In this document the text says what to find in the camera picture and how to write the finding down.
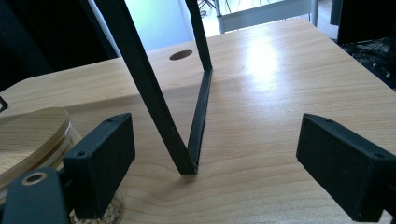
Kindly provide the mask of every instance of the black metal rod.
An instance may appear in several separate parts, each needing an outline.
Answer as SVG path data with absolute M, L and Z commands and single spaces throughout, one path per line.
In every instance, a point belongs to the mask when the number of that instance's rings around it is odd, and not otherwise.
M 202 62 L 202 67 L 205 71 L 213 68 L 210 61 L 209 47 L 207 46 L 204 25 L 202 24 L 201 13 L 198 8 L 196 0 L 186 0 L 187 8 L 191 15 L 191 25 L 194 31 L 195 43 L 198 48 L 199 57 Z
M 204 71 L 204 76 L 199 90 L 197 105 L 195 107 L 194 119 L 191 125 L 190 139 L 188 149 L 192 161 L 198 167 L 199 156 L 201 153 L 202 138 L 204 136 L 207 102 L 209 99 L 210 81 L 212 79 L 212 71 Z
M 123 0 L 95 0 L 95 2 L 113 34 L 122 58 L 178 171 L 182 175 L 196 174 L 197 167 L 177 131 L 125 2 Z

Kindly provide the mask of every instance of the wood grain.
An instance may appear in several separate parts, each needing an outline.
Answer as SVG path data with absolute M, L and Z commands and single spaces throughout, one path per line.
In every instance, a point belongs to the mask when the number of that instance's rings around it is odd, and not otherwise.
M 132 112 L 136 159 L 121 184 L 123 223 L 352 223 L 296 160 L 303 113 L 396 153 L 396 93 L 307 21 L 255 26 L 208 44 L 214 73 L 197 176 L 177 173 L 121 59 L 24 80 L 0 93 L 10 103 L 0 118 L 61 105 L 85 135 Z M 168 59 L 184 49 L 193 54 Z M 203 73 L 196 47 L 148 56 L 187 144 Z
M 0 192 L 27 171 L 41 165 L 56 168 L 79 139 L 63 108 L 38 110 L 1 125 Z

